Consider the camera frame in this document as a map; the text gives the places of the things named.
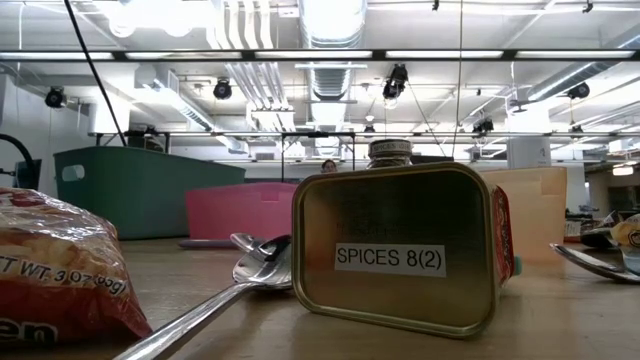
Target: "person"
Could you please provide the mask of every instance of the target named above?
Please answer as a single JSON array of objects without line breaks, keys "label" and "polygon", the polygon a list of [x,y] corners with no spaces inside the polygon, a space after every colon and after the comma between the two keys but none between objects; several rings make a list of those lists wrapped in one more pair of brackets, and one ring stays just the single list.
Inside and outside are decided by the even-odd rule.
[{"label": "person", "polygon": [[333,162],[333,160],[325,160],[325,162],[322,163],[322,173],[326,174],[326,173],[332,173],[332,172],[338,172],[338,167],[336,167],[336,163]]}]

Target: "pink bin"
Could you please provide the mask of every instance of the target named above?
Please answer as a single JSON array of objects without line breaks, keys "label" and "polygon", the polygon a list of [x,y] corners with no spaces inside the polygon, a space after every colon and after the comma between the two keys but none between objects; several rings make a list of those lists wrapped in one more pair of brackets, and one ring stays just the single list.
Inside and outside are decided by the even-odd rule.
[{"label": "pink bin", "polygon": [[191,239],[229,240],[232,233],[271,239],[291,233],[297,185],[256,183],[187,192]]}]

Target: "silver spoon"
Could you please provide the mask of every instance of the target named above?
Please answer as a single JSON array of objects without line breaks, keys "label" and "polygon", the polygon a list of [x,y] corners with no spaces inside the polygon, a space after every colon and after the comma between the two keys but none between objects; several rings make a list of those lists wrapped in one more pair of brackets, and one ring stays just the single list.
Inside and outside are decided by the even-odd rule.
[{"label": "silver spoon", "polygon": [[640,284],[640,276],[630,272],[626,267],[606,263],[566,246],[558,244],[549,244],[549,246],[565,259],[594,274],[616,281]]},{"label": "silver spoon", "polygon": [[236,284],[166,324],[114,360],[168,359],[250,290],[291,289],[290,237],[281,236],[252,248],[233,269]]}]

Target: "teal storage bin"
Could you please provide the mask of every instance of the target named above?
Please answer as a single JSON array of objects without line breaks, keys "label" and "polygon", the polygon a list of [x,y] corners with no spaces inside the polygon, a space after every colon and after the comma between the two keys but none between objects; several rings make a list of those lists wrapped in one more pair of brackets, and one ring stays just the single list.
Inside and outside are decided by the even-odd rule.
[{"label": "teal storage bin", "polygon": [[244,183],[245,169],[135,148],[54,155],[58,197],[101,216],[120,240],[189,235],[186,192]]}]

